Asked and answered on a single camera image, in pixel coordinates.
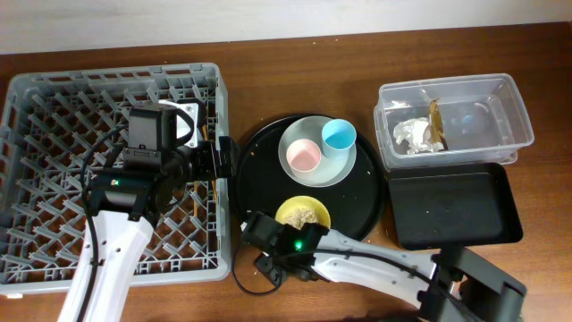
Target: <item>bowl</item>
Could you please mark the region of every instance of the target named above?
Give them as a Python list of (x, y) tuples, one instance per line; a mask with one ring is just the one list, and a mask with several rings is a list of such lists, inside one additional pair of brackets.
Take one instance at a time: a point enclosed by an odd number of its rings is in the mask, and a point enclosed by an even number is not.
[(288, 218), (289, 214), (291, 214), (293, 211), (296, 211), (296, 209), (299, 208), (313, 209), (315, 212), (315, 216), (318, 219), (318, 224), (327, 228), (331, 227), (332, 223), (330, 220), (330, 213), (328, 212), (328, 209), (318, 199), (308, 196), (292, 197), (284, 201), (284, 203), (282, 203), (282, 205), (276, 211), (276, 216), (275, 216), (276, 221), (285, 225), (286, 218)]

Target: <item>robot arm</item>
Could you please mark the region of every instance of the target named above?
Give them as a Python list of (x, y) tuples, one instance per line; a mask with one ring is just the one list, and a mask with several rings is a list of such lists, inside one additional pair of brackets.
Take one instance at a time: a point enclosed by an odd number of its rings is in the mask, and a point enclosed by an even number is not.
[[(433, 275), (435, 264), (428, 254), (408, 254), (383, 247), (354, 241), (338, 231), (330, 230), (317, 246), (318, 250), (351, 250), (390, 258), (407, 267), (415, 267), (422, 275)], [(428, 284), (410, 273), (384, 263), (364, 257), (316, 253), (312, 269), (324, 279), (332, 282), (345, 282), (369, 287), (402, 299), (419, 308), (421, 302), (417, 294), (426, 291)]]
[[(416, 306), (430, 321), (517, 321), (526, 295), (523, 284), (464, 248), (411, 254), (318, 224), (298, 230), (262, 213), (250, 217), (242, 238), (266, 254), (256, 265), (274, 285), (286, 275), (359, 284)], [(458, 298), (451, 292), (462, 281)]]
[[(206, 124), (201, 101), (159, 103), (131, 109), (127, 145), (108, 155), (104, 169), (83, 191), (91, 191), (89, 202), (85, 195), (83, 200), (86, 215), (93, 214), (97, 244), (86, 229), (80, 261), (58, 319), (61, 322), (118, 321), (159, 216), (172, 206), (173, 191), (183, 189), (187, 182), (234, 173), (238, 149), (232, 139), (219, 137), (215, 144), (201, 135)], [(120, 152), (123, 167), (112, 168)]]
[[(153, 236), (153, 227), (145, 219), (127, 220), (127, 213), (102, 210), (94, 216), (99, 236), (99, 269), (86, 321), (119, 321), (135, 267)], [(93, 258), (89, 230), (86, 232), (80, 262), (58, 321), (76, 321), (88, 287)]]

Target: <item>pink cup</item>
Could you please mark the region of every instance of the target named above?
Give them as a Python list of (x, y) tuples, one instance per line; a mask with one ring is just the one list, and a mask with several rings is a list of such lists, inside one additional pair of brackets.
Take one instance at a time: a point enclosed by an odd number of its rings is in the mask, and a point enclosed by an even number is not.
[(322, 152), (312, 140), (295, 140), (286, 150), (286, 161), (292, 173), (300, 179), (309, 179), (322, 160)]

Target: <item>black round tray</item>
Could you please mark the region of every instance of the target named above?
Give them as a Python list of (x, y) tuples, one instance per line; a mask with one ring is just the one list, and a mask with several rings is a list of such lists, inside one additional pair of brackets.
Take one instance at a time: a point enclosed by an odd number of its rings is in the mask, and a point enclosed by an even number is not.
[(232, 178), (231, 206), (240, 221), (261, 211), (274, 216), (278, 207), (295, 196), (314, 197), (328, 208), (332, 229), (349, 238), (363, 240), (383, 212), (387, 184), (377, 152), (357, 134), (356, 163), (341, 182), (325, 188), (311, 188), (292, 180), (278, 159), (278, 143), (286, 129), (302, 117), (292, 115), (266, 125), (241, 150), (238, 173)]

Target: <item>clear plastic container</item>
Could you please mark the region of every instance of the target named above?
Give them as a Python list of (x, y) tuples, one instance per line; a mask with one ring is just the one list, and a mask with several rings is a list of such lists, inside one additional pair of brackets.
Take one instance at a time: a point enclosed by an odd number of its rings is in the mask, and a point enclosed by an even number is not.
[[(393, 128), (411, 118), (428, 117), (439, 98), (448, 150), (408, 155)], [(534, 141), (533, 128), (510, 75), (490, 74), (415, 80), (383, 85), (374, 111), (375, 129), (387, 171), (402, 167), (474, 162), (508, 164), (517, 150)]]

